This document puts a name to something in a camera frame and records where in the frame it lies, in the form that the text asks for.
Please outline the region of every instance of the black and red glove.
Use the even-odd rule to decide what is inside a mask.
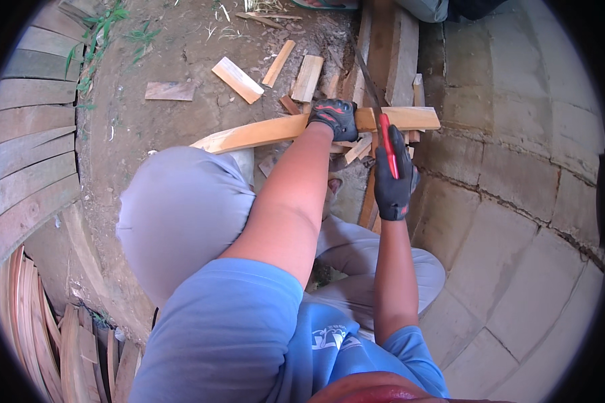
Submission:
[[[321,99],[314,104],[307,125],[311,122],[321,122],[331,127],[334,141],[356,141],[359,133],[354,121],[355,111],[356,102]]]
[[[403,135],[395,125],[388,128],[392,149],[397,157],[399,171],[405,172],[403,179],[394,179],[385,148],[380,145],[376,149],[376,165],[374,171],[374,198],[379,205],[379,216],[386,221],[403,220],[408,213],[410,194],[419,183],[419,172],[412,165],[410,154],[403,141]]]

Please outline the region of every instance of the gray cloth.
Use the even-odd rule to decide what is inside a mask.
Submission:
[[[441,23],[448,17],[448,0],[397,0],[397,3],[426,23]]]
[[[216,259],[244,229],[255,194],[229,155],[192,147],[149,157],[121,195],[117,237],[138,283],[160,309],[175,289]],[[379,236],[330,215],[321,226],[316,256],[349,277],[306,295],[335,306],[372,329],[373,280]],[[412,249],[419,311],[445,282],[432,254]]]

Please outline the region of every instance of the black glove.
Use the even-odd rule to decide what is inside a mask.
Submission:
[[[356,141],[359,133],[354,121],[355,111],[356,102],[321,99],[314,104],[307,125],[311,122],[321,122],[331,127],[334,141]]]
[[[395,125],[388,129],[392,149],[397,157],[399,179],[394,179],[388,165],[385,148],[376,149],[374,171],[374,198],[379,205],[379,216],[386,221],[403,220],[408,213],[410,194],[419,182],[419,173],[414,169],[410,154],[403,142],[403,135]]]

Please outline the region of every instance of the light blue t-shirt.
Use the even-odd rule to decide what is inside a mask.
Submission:
[[[449,397],[416,326],[378,346],[339,310],[301,303],[275,266],[218,259],[170,297],[146,345],[130,402],[306,402],[353,373],[389,371]]]

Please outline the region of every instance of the red saw handle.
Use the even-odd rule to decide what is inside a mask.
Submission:
[[[379,124],[381,125],[381,136],[383,137],[383,146],[385,147],[385,153],[388,157],[388,165],[390,166],[390,172],[394,179],[399,178],[399,169],[397,168],[397,157],[394,154],[392,148],[392,142],[390,141],[390,134],[388,128],[390,127],[390,119],[386,114],[379,115]]]

